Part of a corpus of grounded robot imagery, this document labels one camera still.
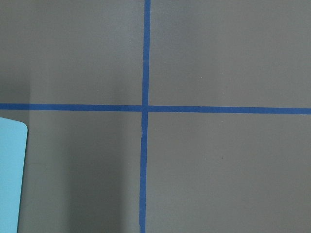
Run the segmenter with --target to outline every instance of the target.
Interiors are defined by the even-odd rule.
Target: light blue panel
[[[27,126],[0,117],[0,232],[16,233]]]

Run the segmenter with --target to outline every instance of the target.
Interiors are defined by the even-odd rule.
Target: gray floor
[[[308,0],[152,0],[151,105],[311,106]],[[0,3],[0,103],[141,104],[143,0]],[[141,113],[29,127],[19,233],[139,232]],[[311,232],[308,115],[149,113],[147,233]]]

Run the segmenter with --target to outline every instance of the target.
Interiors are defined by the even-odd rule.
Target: vertical blue line
[[[146,232],[146,186],[147,186],[147,142],[148,142],[148,102],[149,102],[149,50],[150,50],[150,5],[145,0],[144,10],[144,48],[142,67],[142,111],[140,145],[140,190],[139,190],[139,226],[140,233]]]

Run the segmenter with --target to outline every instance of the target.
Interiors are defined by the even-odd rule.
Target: gray surface
[[[155,0],[150,104],[311,106],[309,0]]]
[[[2,0],[0,102],[140,104],[143,0]]]
[[[28,125],[19,233],[137,233],[140,113],[0,111]]]
[[[310,120],[149,114],[147,232],[311,232]]]

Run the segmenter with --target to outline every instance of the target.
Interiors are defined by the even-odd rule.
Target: blue tape
[[[0,110],[141,112],[140,105],[0,103]]]
[[[151,7],[151,0],[145,0],[144,48],[143,48],[143,67],[142,67],[142,98],[141,98],[142,112],[141,112],[141,145],[140,145],[140,185],[139,185],[140,186],[140,188],[139,188],[139,226],[140,226],[140,233],[146,232],[150,7]]]
[[[244,114],[303,114],[311,108],[219,107],[219,106],[148,106],[148,112],[166,113],[244,113]]]

